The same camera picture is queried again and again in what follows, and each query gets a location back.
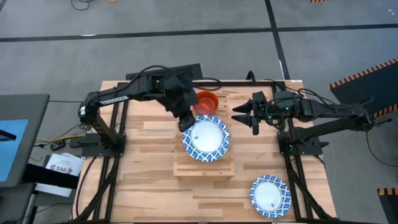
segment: orange bowl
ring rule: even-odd
[[[218,108],[217,96],[209,91],[200,91],[197,93],[198,104],[193,105],[193,108],[200,114],[211,115]]]

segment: blue patterned rim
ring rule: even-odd
[[[213,161],[216,161],[217,159],[221,158],[229,148],[230,136],[229,136],[228,127],[224,124],[224,122],[222,120],[220,120],[217,117],[213,117],[213,116],[201,115],[196,118],[197,123],[202,122],[202,121],[211,121],[211,122],[217,124],[221,128],[221,130],[223,132],[223,143],[221,144],[221,146],[217,150],[215,150],[213,152],[209,152],[209,153],[201,152],[200,150],[198,150],[195,147],[195,145],[193,144],[193,141],[191,139],[191,132],[192,132],[193,127],[195,127],[195,125],[193,125],[191,128],[188,128],[186,131],[184,131],[184,133],[182,134],[182,137],[183,137],[182,142],[184,144],[185,150],[194,159],[197,159],[202,162],[213,162]]]
[[[266,211],[260,208],[260,206],[256,202],[256,199],[254,198],[254,191],[256,190],[256,187],[263,182],[274,184],[279,189],[279,192],[282,196],[279,207],[273,211]],[[284,216],[290,208],[291,199],[292,197],[290,196],[290,191],[286,184],[283,183],[280,178],[273,175],[260,176],[253,182],[250,188],[250,201],[253,207],[257,210],[258,213],[267,218],[280,218]]]

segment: plate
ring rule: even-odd
[[[292,196],[286,184],[273,175],[262,175],[250,188],[250,201],[262,216],[280,218],[290,208]]]
[[[213,162],[229,148],[228,127],[216,116],[201,115],[182,134],[185,150],[196,160]]]

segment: black desk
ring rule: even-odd
[[[5,220],[19,220],[25,215],[35,184],[20,184],[20,182],[49,99],[50,96],[46,94],[0,95],[1,120],[28,119],[24,137],[19,145],[7,181],[0,182],[0,223]]]

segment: white paper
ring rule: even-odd
[[[83,159],[80,159],[69,153],[65,153],[62,155],[52,154],[45,168],[55,170],[57,172],[79,176],[83,161]],[[57,187],[48,184],[37,184],[35,190],[64,197],[69,197],[70,192],[72,192],[72,189]]]

